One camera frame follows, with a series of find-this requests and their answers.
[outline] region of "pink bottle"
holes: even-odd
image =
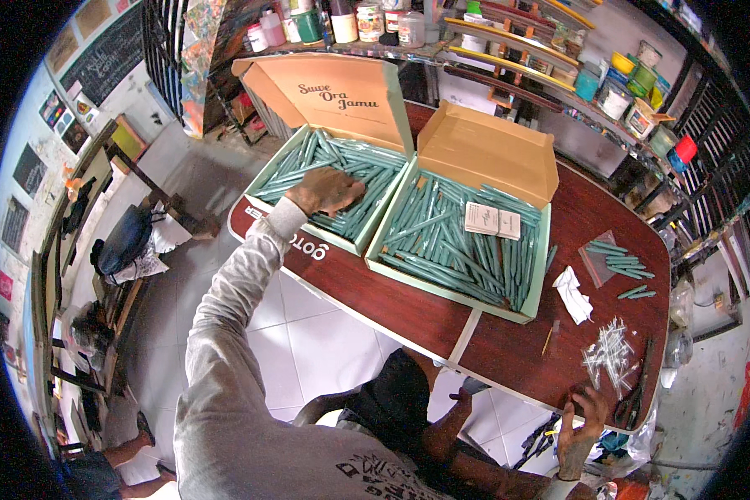
[[[271,47],[277,47],[286,43],[286,35],[283,33],[283,27],[280,25],[280,17],[267,10],[260,19],[261,28],[264,29],[264,38]]]

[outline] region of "open cardboard box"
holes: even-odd
[[[403,153],[408,161],[386,189],[381,202],[355,241],[310,222],[303,230],[355,255],[363,255],[391,196],[409,169],[414,145],[400,92],[397,66],[365,57],[295,54],[238,59],[231,72],[292,128],[300,127],[268,161],[245,190],[250,203],[272,211],[272,205],[250,193],[258,190],[280,160],[316,127],[338,138],[352,138]]]
[[[550,242],[550,200],[558,188],[558,168],[553,153],[553,135],[541,134],[521,125],[470,110],[447,101],[430,118],[417,140],[417,156],[400,181],[397,193],[367,250],[371,270],[458,303],[483,310],[515,323],[536,317],[545,277]],[[539,241],[528,298],[520,312],[496,307],[467,295],[395,270],[378,261],[383,240],[409,195],[411,179],[418,170],[429,170],[458,183],[480,189],[496,187],[541,210]]]

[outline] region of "gray long sleeve shirt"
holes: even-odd
[[[281,198],[250,227],[197,308],[186,350],[189,389],[175,416],[181,497],[450,498],[424,485],[374,437],[322,425],[295,427],[267,410],[245,328],[283,265],[290,237],[306,220]]]

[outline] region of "box lid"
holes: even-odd
[[[338,137],[404,151],[408,158],[414,152],[396,65],[292,54],[238,59],[231,72],[292,128],[308,123]]]
[[[417,138],[419,167],[489,184],[542,209],[558,188],[553,135],[441,101]]]

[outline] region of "wooden table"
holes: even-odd
[[[412,119],[412,127],[422,120]],[[552,199],[551,245],[558,252],[545,276],[537,318],[518,325],[481,313],[466,305],[429,294],[367,269],[364,259],[338,247],[317,260],[315,249],[323,243],[300,230],[286,255],[283,271],[342,310],[368,323],[400,343],[467,375],[520,398],[560,410],[570,388],[590,384],[581,365],[581,349],[598,340],[598,329],[616,315],[628,325],[626,339],[635,351],[630,364],[641,360],[648,337],[654,339],[650,373],[645,385],[641,417],[644,422],[658,386],[658,372],[664,357],[670,304],[670,258],[658,234],[638,215],[608,192],[569,166],[558,164],[560,183]],[[241,197],[229,214],[229,227],[240,240],[260,213]],[[617,300],[617,295],[640,284],[616,275],[599,290],[578,254],[590,239],[612,230],[619,245],[640,257],[655,278],[644,280],[657,295],[639,300]],[[306,244],[309,254],[305,253]],[[553,280],[571,265],[580,281],[580,292],[594,305],[592,322],[575,325]],[[553,320],[560,319],[560,331],[550,338],[544,357],[541,351]],[[635,386],[640,370],[629,375]],[[604,373],[600,392],[613,408],[617,395]],[[613,416],[606,424],[614,427]]]

